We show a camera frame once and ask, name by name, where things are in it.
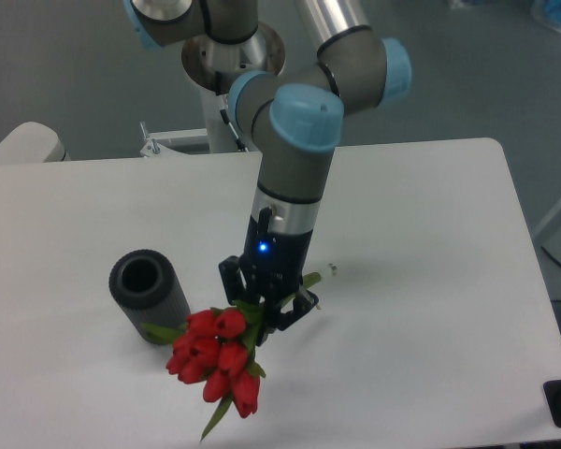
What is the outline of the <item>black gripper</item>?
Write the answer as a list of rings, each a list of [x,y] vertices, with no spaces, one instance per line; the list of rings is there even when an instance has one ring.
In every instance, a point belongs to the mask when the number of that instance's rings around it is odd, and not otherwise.
[[[246,299],[250,303],[259,297],[279,301],[298,289],[313,231],[301,235],[258,233],[258,223],[251,217],[243,254],[231,255],[218,266],[223,290],[229,305]],[[271,320],[265,319],[261,343],[276,331],[287,330],[312,309],[319,298],[310,290],[300,288],[290,300],[289,311],[279,311]]]

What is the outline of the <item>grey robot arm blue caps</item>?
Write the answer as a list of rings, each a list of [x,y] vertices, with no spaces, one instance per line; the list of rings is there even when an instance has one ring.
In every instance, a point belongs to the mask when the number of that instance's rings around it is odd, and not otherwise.
[[[223,121],[240,147],[262,154],[243,253],[219,266],[229,301],[264,310],[257,339],[293,325],[318,303],[303,278],[311,236],[344,117],[403,96],[410,58],[374,35],[357,1],[299,1],[316,63],[271,71],[254,1],[128,1],[148,48],[200,47],[193,79],[226,98]]]

